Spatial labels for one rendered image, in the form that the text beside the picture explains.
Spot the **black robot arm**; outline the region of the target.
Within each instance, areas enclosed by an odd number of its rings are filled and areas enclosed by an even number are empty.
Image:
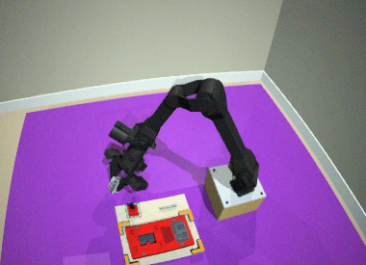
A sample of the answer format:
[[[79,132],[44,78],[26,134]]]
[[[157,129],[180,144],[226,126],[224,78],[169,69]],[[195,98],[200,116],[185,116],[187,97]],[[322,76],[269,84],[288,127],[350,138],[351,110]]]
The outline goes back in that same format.
[[[195,98],[186,97],[195,93]],[[173,86],[151,117],[144,122],[135,123],[132,129],[117,120],[108,137],[123,145],[129,144],[131,153],[143,157],[149,147],[155,149],[155,139],[160,128],[176,108],[201,112],[214,122],[231,155],[229,170],[236,177],[230,181],[233,191],[238,197],[254,191],[257,187],[260,164],[240,137],[227,109],[224,86],[219,79],[210,77]]]

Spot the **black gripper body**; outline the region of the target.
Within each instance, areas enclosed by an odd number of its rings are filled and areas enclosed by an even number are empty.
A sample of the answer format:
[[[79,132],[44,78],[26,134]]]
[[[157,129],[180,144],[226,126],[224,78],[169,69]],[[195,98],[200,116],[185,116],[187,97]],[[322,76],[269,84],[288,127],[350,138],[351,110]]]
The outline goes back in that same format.
[[[133,171],[137,171],[137,166],[140,162],[142,162],[144,159],[143,157],[139,157],[134,155],[129,151],[129,148],[123,150],[123,156],[117,149],[107,149],[104,153],[104,156],[107,159],[112,159],[112,164],[114,167],[121,167],[129,181],[129,185],[134,191],[141,191],[146,190],[147,188],[147,182],[141,175],[136,175],[133,173]]]

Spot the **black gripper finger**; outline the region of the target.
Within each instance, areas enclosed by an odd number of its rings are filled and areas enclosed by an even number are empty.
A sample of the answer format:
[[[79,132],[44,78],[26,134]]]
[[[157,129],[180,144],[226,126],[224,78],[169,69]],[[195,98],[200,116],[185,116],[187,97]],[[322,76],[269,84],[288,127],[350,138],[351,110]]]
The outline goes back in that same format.
[[[114,165],[109,162],[110,165],[110,176],[111,176],[111,180],[113,176],[118,176],[118,174],[122,171],[121,167],[114,167]]]
[[[127,185],[129,185],[129,181],[127,179],[125,179],[126,177],[121,177],[120,178],[120,183],[117,186],[117,191],[119,192],[121,189],[123,189],[124,187],[126,187]]]

